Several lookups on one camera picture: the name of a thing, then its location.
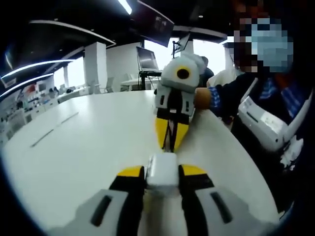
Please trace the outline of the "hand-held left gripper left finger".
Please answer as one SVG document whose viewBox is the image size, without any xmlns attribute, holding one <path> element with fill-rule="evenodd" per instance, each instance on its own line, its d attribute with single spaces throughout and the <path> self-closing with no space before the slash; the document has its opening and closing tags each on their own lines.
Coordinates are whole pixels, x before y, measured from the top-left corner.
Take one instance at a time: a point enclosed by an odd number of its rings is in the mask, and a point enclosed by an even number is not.
<svg viewBox="0 0 315 236">
<path fill-rule="evenodd" d="M 52 236 L 136 236 L 138 235 L 145 168 L 120 171 L 108 189 L 101 189 L 80 205 L 72 221 L 50 230 Z"/>
</svg>

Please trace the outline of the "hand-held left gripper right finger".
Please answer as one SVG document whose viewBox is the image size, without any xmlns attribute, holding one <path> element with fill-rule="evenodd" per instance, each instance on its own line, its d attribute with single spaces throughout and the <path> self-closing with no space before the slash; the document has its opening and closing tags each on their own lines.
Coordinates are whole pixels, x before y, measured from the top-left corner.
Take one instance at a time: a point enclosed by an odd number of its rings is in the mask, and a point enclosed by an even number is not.
<svg viewBox="0 0 315 236">
<path fill-rule="evenodd" d="M 215 186 L 203 169 L 181 164 L 178 174 L 189 236 L 270 236 L 276 229 L 251 214 L 236 194 Z"/>
</svg>

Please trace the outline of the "person's right hand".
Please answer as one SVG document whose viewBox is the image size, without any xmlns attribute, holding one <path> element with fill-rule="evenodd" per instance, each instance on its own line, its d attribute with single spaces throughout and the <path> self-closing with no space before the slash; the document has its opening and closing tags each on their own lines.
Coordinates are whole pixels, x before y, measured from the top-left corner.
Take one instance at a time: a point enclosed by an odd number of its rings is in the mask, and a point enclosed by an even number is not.
<svg viewBox="0 0 315 236">
<path fill-rule="evenodd" d="M 195 90 L 194 105 L 197 109 L 206 110 L 210 108 L 212 94 L 208 88 L 197 88 Z"/>
</svg>

